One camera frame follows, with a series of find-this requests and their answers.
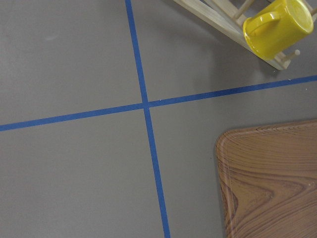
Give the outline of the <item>yellow mug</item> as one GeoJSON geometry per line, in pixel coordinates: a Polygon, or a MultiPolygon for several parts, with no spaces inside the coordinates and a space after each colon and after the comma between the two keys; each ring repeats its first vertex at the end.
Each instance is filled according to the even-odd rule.
{"type": "Polygon", "coordinates": [[[312,15],[301,0],[275,0],[243,23],[247,45],[263,60],[272,60],[313,30],[312,15]]]}

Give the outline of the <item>wooden dish rack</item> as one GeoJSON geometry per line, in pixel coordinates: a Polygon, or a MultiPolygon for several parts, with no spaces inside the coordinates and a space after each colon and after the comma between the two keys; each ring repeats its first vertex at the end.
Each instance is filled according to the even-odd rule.
{"type": "MultiPolygon", "coordinates": [[[[177,4],[220,31],[231,40],[235,41],[245,49],[252,51],[247,45],[243,35],[243,23],[246,16],[243,14],[255,0],[245,0],[240,8],[237,8],[229,0],[174,0],[177,4]]],[[[311,7],[303,0],[312,15],[313,22],[317,19],[317,7],[311,7]]],[[[279,52],[272,60],[264,60],[277,70],[285,70],[291,63],[291,60],[300,55],[299,50],[285,55],[279,52]]]]}

